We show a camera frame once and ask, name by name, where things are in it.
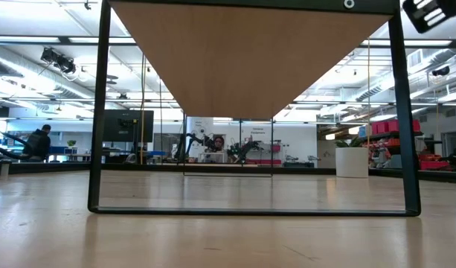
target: person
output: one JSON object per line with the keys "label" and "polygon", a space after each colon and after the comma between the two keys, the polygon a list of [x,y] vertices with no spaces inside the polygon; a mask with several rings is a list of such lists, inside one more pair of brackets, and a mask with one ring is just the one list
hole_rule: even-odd
{"label": "person", "polygon": [[214,139],[214,147],[216,148],[214,151],[222,152],[224,150],[224,146],[225,139],[223,139],[221,136],[218,136]]}
{"label": "person", "polygon": [[[49,154],[49,147],[51,146],[51,138],[48,137],[51,132],[51,126],[45,124],[42,129],[38,129],[29,135],[27,143],[33,149],[33,156],[31,156],[29,162],[42,162]],[[22,151],[23,154],[28,154],[28,146],[25,146]]]}
{"label": "person", "polygon": [[[214,138],[214,148],[207,149],[206,153],[224,153],[225,139],[222,136]],[[223,155],[219,154],[207,154],[205,157],[205,163],[223,163]]]}

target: potted plant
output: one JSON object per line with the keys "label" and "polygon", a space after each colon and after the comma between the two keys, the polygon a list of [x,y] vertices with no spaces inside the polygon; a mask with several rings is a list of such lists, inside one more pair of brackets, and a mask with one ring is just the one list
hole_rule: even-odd
{"label": "potted plant", "polygon": [[71,147],[73,147],[76,143],[77,143],[77,141],[75,141],[75,140],[70,140],[70,141],[67,141],[67,146],[69,146],[69,148],[71,148]]}
{"label": "potted plant", "polygon": [[336,141],[335,166],[337,176],[347,178],[368,178],[368,149],[363,141],[355,137],[350,143]]}

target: black screen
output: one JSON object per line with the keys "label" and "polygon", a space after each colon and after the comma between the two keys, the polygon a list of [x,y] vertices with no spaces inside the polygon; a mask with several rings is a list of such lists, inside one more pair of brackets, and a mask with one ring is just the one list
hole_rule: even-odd
{"label": "black screen", "polygon": [[[138,130],[141,141],[141,111],[110,109],[105,111],[103,141],[134,141],[134,130]],[[144,111],[144,140],[153,142],[153,111]]]}

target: ceiling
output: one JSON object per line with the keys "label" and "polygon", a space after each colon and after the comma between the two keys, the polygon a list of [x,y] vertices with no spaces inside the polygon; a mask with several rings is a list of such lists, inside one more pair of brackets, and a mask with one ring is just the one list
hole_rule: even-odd
{"label": "ceiling", "polygon": [[[5,36],[97,36],[100,3],[99,1],[89,1],[91,10],[84,6],[85,1],[81,0],[6,0],[0,1],[0,35]],[[451,19],[426,34],[420,35],[408,21],[405,14],[402,15],[403,30],[406,39],[456,39],[456,18]],[[129,32],[124,27],[120,19],[112,12],[111,36],[129,36]],[[372,38],[388,38],[388,25],[383,25],[378,29]],[[74,95],[74,92],[84,92],[87,98],[92,97],[95,87],[95,70],[97,66],[97,46],[94,45],[51,45],[51,47],[60,54],[74,58],[74,63],[79,70],[76,76],[67,76],[68,80],[60,75],[60,71],[53,67],[47,66],[40,57],[44,47],[47,45],[0,45],[0,53],[11,55],[8,59],[18,66],[23,66],[37,74],[41,78],[46,76],[52,79],[57,85],[64,85],[61,91],[56,91],[50,98],[84,98]],[[408,49],[407,54],[415,52],[416,49]],[[368,55],[370,55],[370,68],[368,68]],[[115,85],[108,85],[107,98],[117,98],[121,93],[127,93],[128,98],[141,99],[142,81],[141,77],[143,55],[137,46],[112,46],[109,55],[108,74],[117,76]],[[173,96],[169,89],[160,81],[156,70],[150,68],[145,83],[146,99],[170,100]],[[389,48],[357,48],[336,66],[328,71],[322,78],[311,86],[306,85],[305,91],[294,101],[354,101],[353,97],[361,93],[370,81],[371,86],[391,76],[391,54]],[[412,92],[424,87],[426,75],[412,80]],[[434,80],[432,83],[441,83],[441,80]],[[0,97],[27,97],[34,96],[34,92],[24,90],[14,92],[0,92]],[[441,94],[451,94],[450,91],[444,91]],[[394,91],[385,90],[374,95],[371,101],[376,102],[394,102]],[[50,103],[48,105],[57,105],[60,103]],[[18,103],[11,102],[1,103],[2,106],[18,107]],[[84,105],[73,105],[80,109],[90,111],[90,103]],[[290,112],[283,112],[285,118],[299,118],[302,110],[318,110],[325,104],[292,104],[286,107]],[[110,108],[137,108],[139,103],[119,103],[112,105]],[[149,102],[146,107],[172,109],[173,117],[182,114],[179,105],[176,102]],[[340,109],[339,114],[349,115],[352,109]]]}

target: wooden floor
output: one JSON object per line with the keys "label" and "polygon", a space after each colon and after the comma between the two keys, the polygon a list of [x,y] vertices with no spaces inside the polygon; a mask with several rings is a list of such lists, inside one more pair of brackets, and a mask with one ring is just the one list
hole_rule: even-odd
{"label": "wooden floor", "polygon": [[[0,267],[456,267],[456,184],[421,182],[418,218],[165,217],[86,210],[87,172],[0,181]],[[104,172],[101,204],[401,208],[400,179]]]}

